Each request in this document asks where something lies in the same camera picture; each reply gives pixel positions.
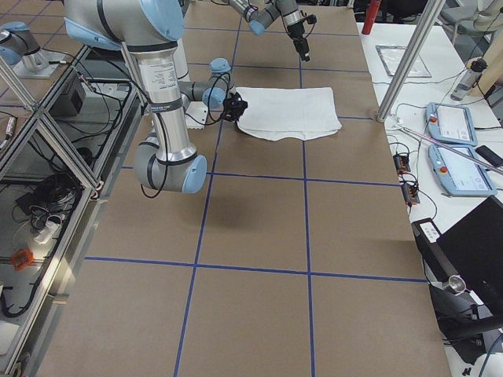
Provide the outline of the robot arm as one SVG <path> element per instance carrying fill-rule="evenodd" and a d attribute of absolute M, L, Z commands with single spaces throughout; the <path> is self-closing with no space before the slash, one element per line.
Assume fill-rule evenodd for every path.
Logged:
<path fill-rule="evenodd" d="M 177 1 L 66 1 L 68 35 L 100 49 L 125 49 L 138 62 L 139 87 L 152 113 L 154 134 L 140 143 L 134 172 L 156 191 L 196 193 L 207 160 L 190 141 L 174 53 L 184 31 Z"/>
<path fill-rule="evenodd" d="M 263 34 L 276 19 L 280 18 L 301 61 L 310 60 L 308 34 L 306 34 L 304 24 L 314 26 L 318 20 L 314 14 L 302 11 L 296 1 L 268 1 L 263 9 L 259 9 L 249 1 L 230 0 L 228 4 L 242 16 L 249 29 L 257 36 Z"/>

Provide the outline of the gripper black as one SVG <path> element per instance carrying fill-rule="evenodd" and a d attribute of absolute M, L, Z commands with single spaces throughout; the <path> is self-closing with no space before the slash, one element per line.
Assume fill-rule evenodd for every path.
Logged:
<path fill-rule="evenodd" d="M 307 39 L 304 37 L 303 23 L 295 23 L 288 26 L 288 36 L 293 41 L 294 47 L 298 54 L 304 54 L 302 61 L 310 61 L 310 49 Z"/>
<path fill-rule="evenodd" d="M 220 119 L 227 122 L 237 122 L 248 108 L 248 102 L 236 92 L 223 101 Z"/>

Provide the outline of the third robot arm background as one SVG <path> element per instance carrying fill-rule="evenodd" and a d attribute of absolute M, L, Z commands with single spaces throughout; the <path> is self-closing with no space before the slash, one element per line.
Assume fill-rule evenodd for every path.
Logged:
<path fill-rule="evenodd" d="M 43 49 L 22 21 L 1 25 L 1 58 L 25 79 L 48 79 L 68 63 L 65 53 Z"/>

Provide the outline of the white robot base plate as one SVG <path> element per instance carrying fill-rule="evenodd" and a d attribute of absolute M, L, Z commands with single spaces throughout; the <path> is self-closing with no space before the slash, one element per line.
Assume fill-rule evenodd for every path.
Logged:
<path fill-rule="evenodd" d="M 207 105 L 202 101 L 192 101 L 185 110 L 185 122 L 188 129 L 202 130 L 207 121 Z"/>

